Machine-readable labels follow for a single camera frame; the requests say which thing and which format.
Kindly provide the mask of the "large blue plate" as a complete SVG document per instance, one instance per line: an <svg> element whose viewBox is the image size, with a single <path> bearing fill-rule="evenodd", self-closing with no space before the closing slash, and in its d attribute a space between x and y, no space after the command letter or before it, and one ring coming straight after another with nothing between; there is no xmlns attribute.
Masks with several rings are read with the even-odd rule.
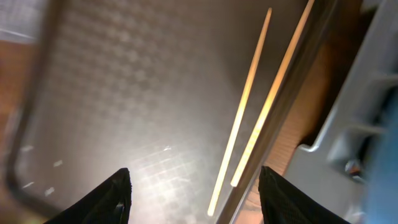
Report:
<svg viewBox="0 0 398 224"><path fill-rule="evenodd" d="M376 144L368 175L366 223L397 223L397 90L386 105L386 132Z"/></svg>

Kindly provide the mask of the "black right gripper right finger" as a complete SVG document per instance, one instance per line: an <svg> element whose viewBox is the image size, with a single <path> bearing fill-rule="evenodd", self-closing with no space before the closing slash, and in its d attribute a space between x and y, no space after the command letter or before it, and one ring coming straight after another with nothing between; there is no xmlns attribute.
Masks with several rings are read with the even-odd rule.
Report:
<svg viewBox="0 0 398 224"><path fill-rule="evenodd" d="M261 167L258 191L266 224L347 223L268 166Z"/></svg>

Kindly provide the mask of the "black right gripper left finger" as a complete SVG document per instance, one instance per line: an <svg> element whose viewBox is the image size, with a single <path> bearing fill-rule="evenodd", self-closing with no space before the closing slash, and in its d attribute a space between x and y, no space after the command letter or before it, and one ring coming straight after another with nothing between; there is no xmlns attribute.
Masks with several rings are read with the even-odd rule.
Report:
<svg viewBox="0 0 398 224"><path fill-rule="evenodd" d="M129 170L119 169L77 203L48 220L46 224L128 224L131 194Z"/></svg>

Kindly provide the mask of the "wooden chopstick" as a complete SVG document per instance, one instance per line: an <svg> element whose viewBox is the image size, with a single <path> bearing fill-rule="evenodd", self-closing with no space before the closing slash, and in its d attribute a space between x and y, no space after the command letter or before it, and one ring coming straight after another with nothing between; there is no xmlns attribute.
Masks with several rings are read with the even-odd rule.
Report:
<svg viewBox="0 0 398 224"><path fill-rule="evenodd" d="M264 46L264 41L266 39L266 34L267 34L268 26L269 26L269 23L271 20L271 15L272 15L272 8L270 7L267 10L267 14L264 19L264 23L262 25L261 33L259 35L257 45L256 45L256 48L254 51L254 55L252 57L252 61L251 61L250 67L249 67L249 71L248 71L247 79L246 79L246 82L244 85L243 93L241 95L241 99L240 99L240 102L238 105L236 116L234 118L233 126L231 128L231 132L230 132L229 139L228 139L228 142L226 145L224 156L221 161L221 166L220 166L220 169L218 172L215 187L213 189L213 193L212 193L209 207L207 210L207 215L209 217L212 217L215 214L216 205L217 205L218 199L220 197L224 178L225 178L226 172L228 170L228 166L229 166L229 162L230 162L230 159L232 156L233 148L234 148L234 145L236 142L236 138L238 136L241 122L243 120L244 111L245 111L246 105L248 103L252 84L254 82L254 77L256 75L256 70L257 70L257 66L259 64L259 59L261 57L262 49Z"/></svg>
<svg viewBox="0 0 398 224"><path fill-rule="evenodd" d="M271 106L273 105L276 95L279 91L279 88L281 86L282 80L285 77L286 71L289 67L289 63L293 57L294 51L297 47L297 44L299 42L300 36L304 30L305 23L310 15L310 12L312 10L314 0L309 0L307 5L305 6L305 9L300 17L300 20L296 26L296 29L294 31L294 34L290 40L289 46L287 47L287 50L284 54L284 57L281 61L281 64L278 68L277 74L274 78L274 81L272 82L271 89L269 90L267 94L267 98L264 102L264 105L262 107L262 110L259 114L259 117L255 123L255 126L253 128L253 131L249 137L248 143L246 144L246 147L244 149L244 152L241 156L241 159L239 161L239 164L236 168L236 171L233 175L233 178L231 180L231 186L232 187L237 187L238 183L240 181L240 178L243 175L243 171L248 163L248 160L250 158L250 155L254 149L255 143L259 137L259 134L261 132L261 129L266 121L266 118L271 110Z"/></svg>

